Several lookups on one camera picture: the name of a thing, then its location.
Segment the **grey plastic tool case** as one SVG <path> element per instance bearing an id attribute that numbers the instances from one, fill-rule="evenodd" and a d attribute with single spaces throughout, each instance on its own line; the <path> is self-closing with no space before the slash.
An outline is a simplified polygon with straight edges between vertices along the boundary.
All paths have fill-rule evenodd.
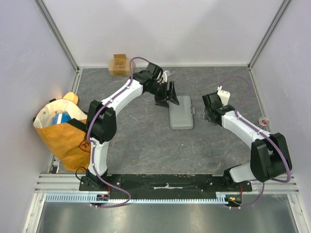
<path id="1" fill-rule="evenodd" d="M 190 96 L 178 96 L 179 105 L 169 102 L 170 127 L 173 130 L 191 130 L 194 127 L 194 108 Z"/>

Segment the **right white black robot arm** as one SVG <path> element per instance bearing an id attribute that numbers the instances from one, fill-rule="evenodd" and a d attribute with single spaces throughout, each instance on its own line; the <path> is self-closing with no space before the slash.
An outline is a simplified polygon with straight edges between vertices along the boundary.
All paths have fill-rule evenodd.
<path id="1" fill-rule="evenodd" d="M 249 163 L 224 171 L 223 187 L 234 191 L 245 181 L 289 182 L 292 163 L 285 136 L 257 127 L 233 106 L 224 105 L 219 93 L 217 91 L 202 96 L 205 105 L 204 119 L 231 131 L 251 150 Z"/>

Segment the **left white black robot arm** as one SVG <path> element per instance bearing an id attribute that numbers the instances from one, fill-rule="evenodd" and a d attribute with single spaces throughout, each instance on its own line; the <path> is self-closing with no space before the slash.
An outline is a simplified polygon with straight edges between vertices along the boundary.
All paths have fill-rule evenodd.
<path id="1" fill-rule="evenodd" d="M 117 116 L 132 100 L 144 93 L 155 97 L 155 105 L 169 107 L 168 102 L 179 105 L 174 82 L 162 77 L 163 69 L 149 63 L 145 70 L 132 74 L 118 91 L 103 101 L 92 101 L 86 121 L 86 138 L 91 145 L 91 156 L 85 178 L 95 190 L 107 185 L 107 151 L 109 142 L 117 132 Z"/>

